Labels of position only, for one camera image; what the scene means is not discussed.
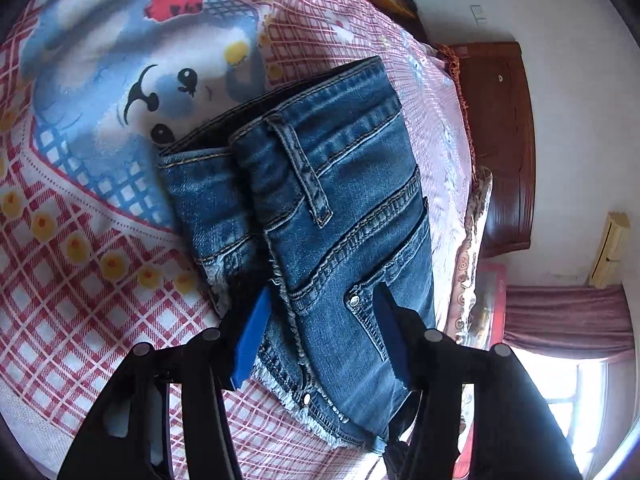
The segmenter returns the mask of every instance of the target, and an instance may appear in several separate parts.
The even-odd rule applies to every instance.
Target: bed
[[[174,122],[164,129],[145,115],[158,94],[140,85],[135,124],[161,144],[256,92],[373,55],[403,104],[429,201],[437,327],[463,338],[491,185],[470,200],[458,92],[433,48],[365,0],[28,3],[0,50],[0,405],[44,471],[58,471],[135,343],[181,344],[219,321],[154,186],[151,143],[121,120],[131,95],[120,102],[111,86],[164,63],[164,75],[183,83],[179,98],[190,91],[185,68],[234,67],[194,113],[165,101]],[[257,380],[227,393],[225,405],[245,478],[353,478],[379,460],[328,446]],[[170,434],[176,478],[186,478],[177,388]]]

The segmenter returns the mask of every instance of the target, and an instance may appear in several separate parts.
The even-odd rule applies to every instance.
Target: brown wooden cabinet
[[[529,86],[520,45],[454,45],[476,163],[494,174],[481,255],[528,249],[536,188]]]

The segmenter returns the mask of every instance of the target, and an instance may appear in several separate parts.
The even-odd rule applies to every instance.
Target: denim shorts
[[[254,375],[330,444],[382,452],[408,391],[373,288],[435,322],[428,207],[380,58],[228,111],[159,170],[214,304],[253,301],[267,280],[280,290]]]

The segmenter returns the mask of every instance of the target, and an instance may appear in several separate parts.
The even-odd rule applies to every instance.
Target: curtain
[[[621,285],[508,286],[504,341],[570,359],[621,358],[635,348]]]

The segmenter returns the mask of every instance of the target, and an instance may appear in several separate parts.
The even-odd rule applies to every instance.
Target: metal rivet
[[[133,347],[133,353],[138,357],[147,355],[149,350],[151,350],[151,345],[149,343],[138,343]]]
[[[439,343],[440,341],[442,341],[442,332],[431,328],[424,333],[424,338],[427,341],[431,341],[432,343]]]
[[[218,330],[217,328],[207,328],[202,333],[202,338],[204,339],[204,341],[215,341],[219,337],[220,337],[220,330]]]
[[[511,348],[509,348],[507,345],[505,345],[503,343],[500,343],[500,344],[497,344],[496,346],[494,346],[494,351],[500,357],[508,357],[508,356],[511,355]]]

